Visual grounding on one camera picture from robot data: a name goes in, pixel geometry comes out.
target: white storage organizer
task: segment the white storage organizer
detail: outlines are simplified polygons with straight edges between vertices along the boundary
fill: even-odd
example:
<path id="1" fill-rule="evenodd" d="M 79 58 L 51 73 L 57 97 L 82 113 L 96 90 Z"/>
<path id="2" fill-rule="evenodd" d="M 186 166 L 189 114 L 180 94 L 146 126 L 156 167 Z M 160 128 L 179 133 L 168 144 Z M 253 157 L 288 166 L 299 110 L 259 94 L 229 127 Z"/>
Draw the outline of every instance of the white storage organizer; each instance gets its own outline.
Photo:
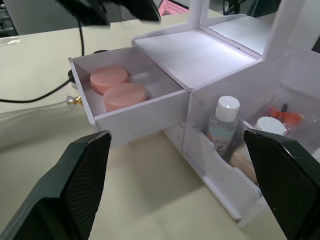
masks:
<path id="1" fill-rule="evenodd" d="M 229 166 L 203 133 L 221 96 L 240 101 L 243 120 L 230 150 L 243 143 L 243 129 L 254 125 L 257 113 L 282 88 L 319 103 L 319 55 L 289 44 L 305 2 L 282 0 L 259 48 L 243 45 L 247 39 L 236 41 L 213 30 L 245 15 L 207 18 L 209 0 L 192 0 L 189 22 L 136 37 L 133 47 L 70 59 L 90 123 L 98 131 L 110 130 L 113 146 L 164 129 L 230 215 L 251 221 L 255 217 L 251 209 L 263 201 L 259 188 Z M 252 43 L 259 43 L 251 36 Z M 123 66 L 132 82 L 145 85 L 148 101 L 107 112 L 89 77 L 110 65 Z"/>

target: white jar lid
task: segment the white jar lid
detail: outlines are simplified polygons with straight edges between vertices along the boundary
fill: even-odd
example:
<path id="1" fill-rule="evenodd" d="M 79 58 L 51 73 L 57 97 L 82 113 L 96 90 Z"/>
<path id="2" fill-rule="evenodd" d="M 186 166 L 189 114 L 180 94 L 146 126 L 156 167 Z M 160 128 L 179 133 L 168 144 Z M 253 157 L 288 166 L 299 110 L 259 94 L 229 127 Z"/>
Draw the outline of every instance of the white jar lid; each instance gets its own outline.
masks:
<path id="1" fill-rule="evenodd" d="M 286 127 L 278 119 L 270 116 L 260 117 L 254 127 L 257 130 L 281 136 L 286 133 Z"/>
<path id="2" fill-rule="evenodd" d="M 238 114 L 240 102 L 233 96 L 222 96 L 219 98 L 218 106 L 216 107 L 215 116 L 222 122 L 233 122 Z"/>

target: pink jar lid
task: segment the pink jar lid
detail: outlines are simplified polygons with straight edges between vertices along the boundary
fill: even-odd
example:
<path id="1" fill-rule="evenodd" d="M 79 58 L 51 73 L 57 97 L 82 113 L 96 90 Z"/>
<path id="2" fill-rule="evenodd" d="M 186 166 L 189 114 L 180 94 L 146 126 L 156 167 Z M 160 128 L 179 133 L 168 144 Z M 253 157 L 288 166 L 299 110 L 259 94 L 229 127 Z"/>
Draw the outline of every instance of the pink jar lid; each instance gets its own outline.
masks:
<path id="1" fill-rule="evenodd" d="M 90 76 L 91 87 L 98 94 L 104 94 L 107 89 L 114 85 L 128 82 L 128 72 L 120 66 L 106 66 L 96 70 Z"/>
<path id="2" fill-rule="evenodd" d="M 146 89 L 136 83 L 118 84 L 104 92 L 103 100 L 106 110 L 111 112 L 146 101 Z"/>

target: table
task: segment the table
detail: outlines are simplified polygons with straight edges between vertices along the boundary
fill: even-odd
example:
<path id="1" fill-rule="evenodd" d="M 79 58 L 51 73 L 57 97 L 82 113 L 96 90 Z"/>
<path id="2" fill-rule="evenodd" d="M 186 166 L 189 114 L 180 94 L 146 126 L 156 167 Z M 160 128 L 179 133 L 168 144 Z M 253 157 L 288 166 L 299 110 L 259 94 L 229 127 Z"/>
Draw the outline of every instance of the table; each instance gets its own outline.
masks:
<path id="1" fill-rule="evenodd" d="M 130 46 L 133 36 L 181 23 L 186 17 L 166 16 L 161 25 L 133 20 L 112 24 L 109 30 L 85 28 L 86 54 Z M 29 99 L 50 91 L 66 80 L 67 58 L 80 53 L 77 29 L 25 35 L 20 43 L 0 47 L 1 98 Z M 66 86 L 33 104 L 0 104 L 0 232 L 67 145 L 92 133 L 79 106 L 6 112 L 58 103 L 77 94 Z M 166 136 L 157 132 L 110 151 L 90 239 L 248 238 Z"/>

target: plastic bottle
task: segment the plastic bottle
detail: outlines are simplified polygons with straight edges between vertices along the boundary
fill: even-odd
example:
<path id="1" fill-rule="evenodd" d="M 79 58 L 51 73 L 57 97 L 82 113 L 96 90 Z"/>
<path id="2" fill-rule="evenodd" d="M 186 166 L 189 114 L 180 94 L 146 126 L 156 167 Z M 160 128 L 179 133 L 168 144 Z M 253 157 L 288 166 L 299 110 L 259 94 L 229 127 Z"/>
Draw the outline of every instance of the plastic bottle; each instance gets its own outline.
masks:
<path id="1" fill-rule="evenodd" d="M 219 98 L 216 111 L 210 116 L 206 136 L 217 153 L 224 156 L 238 125 L 239 101 L 233 96 Z"/>
<path id="2" fill-rule="evenodd" d="M 257 130 L 284 136 L 286 127 L 277 119 L 260 117 L 254 126 Z M 254 166 L 247 145 L 238 147 L 232 154 L 229 164 L 240 169 L 254 184 L 258 185 Z"/>

